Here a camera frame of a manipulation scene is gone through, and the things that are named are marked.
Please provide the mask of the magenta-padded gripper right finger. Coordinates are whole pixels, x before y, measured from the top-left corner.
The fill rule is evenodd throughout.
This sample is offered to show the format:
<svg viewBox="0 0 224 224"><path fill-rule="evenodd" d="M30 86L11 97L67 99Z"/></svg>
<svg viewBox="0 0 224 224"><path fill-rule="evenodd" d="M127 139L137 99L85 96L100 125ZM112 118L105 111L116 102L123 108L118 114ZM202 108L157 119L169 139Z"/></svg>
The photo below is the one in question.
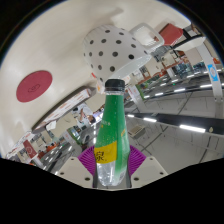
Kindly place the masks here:
<svg viewBox="0 0 224 224"><path fill-rule="evenodd" d="M168 175L154 156L146 157L134 146L130 146L128 173L132 187L143 187Z"/></svg>

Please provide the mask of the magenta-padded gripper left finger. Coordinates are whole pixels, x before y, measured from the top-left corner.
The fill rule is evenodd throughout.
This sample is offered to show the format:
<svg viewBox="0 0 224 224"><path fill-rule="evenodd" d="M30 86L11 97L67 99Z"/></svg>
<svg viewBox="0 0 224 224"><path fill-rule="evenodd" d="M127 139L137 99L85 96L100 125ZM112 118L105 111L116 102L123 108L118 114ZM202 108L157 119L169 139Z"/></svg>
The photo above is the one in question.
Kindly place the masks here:
<svg viewBox="0 0 224 224"><path fill-rule="evenodd" d="M81 187L92 187L95 175L94 147L84 150L78 157L70 157L57 175Z"/></svg>

